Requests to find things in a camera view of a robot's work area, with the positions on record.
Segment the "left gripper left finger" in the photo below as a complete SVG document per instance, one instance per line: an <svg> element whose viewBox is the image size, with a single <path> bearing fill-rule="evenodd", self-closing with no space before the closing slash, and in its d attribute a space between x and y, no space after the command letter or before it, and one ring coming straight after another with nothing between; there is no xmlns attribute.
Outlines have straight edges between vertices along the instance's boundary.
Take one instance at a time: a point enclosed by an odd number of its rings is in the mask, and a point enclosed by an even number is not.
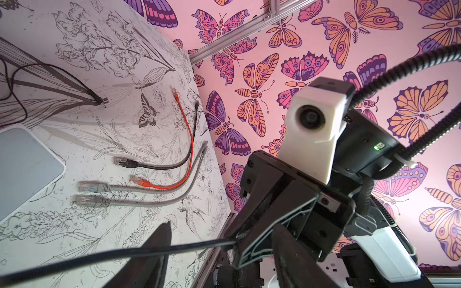
<svg viewBox="0 0 461 288"><path fill-rule="evenodd" d="M170 223L162 223L146 240L142 248L170 246ZM104 285L104 288L162 288L168 268L168 255L132 258Z"/></svg>

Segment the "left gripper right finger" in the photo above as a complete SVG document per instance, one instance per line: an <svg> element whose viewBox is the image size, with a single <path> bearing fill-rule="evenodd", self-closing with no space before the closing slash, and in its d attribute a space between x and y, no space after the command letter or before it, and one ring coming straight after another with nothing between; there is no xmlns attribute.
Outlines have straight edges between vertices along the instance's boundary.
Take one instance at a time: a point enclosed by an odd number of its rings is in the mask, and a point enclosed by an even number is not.
<svg viewBox="0 0 461 288"><path fill-rule="evenodd" d="M281 288L336 288L338 286L281 224L275 225L271 241Z"/></svg>

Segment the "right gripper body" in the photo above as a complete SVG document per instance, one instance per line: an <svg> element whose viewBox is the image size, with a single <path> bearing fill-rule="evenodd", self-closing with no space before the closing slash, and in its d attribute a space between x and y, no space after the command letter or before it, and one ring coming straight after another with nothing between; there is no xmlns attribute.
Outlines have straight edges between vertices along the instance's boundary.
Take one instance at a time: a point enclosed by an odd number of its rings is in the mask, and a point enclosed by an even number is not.
<svg viewBox="0 0 461 288"><path fill-rule="evenodd" d="M264 151L250 155L240 194L247 202L224 233L235 240L236 269L273 256L271 234L278 224L323 262L355 212L351 198Z"/></svg>

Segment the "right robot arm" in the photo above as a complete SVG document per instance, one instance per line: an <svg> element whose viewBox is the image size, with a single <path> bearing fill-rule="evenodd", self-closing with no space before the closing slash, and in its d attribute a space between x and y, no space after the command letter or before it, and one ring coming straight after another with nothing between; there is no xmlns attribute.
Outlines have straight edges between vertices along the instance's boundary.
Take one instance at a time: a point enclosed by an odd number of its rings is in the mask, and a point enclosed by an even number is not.
<svg viewBox="0 0 461 288"><path fill-rule="evenodd" d="M362 88L317 78L296 93L278 155L253 152L240 179L246 205L223 235L234 269L273 257L282 288L337 287L339 279L319 264L345 236L353 244L339 257L353 287L429 287L414 247L372 190L414 169L413 158L460 123L461 108L402 146L357 107L397 80L460 58L453 44L390 70L373 68Z"/></svg>

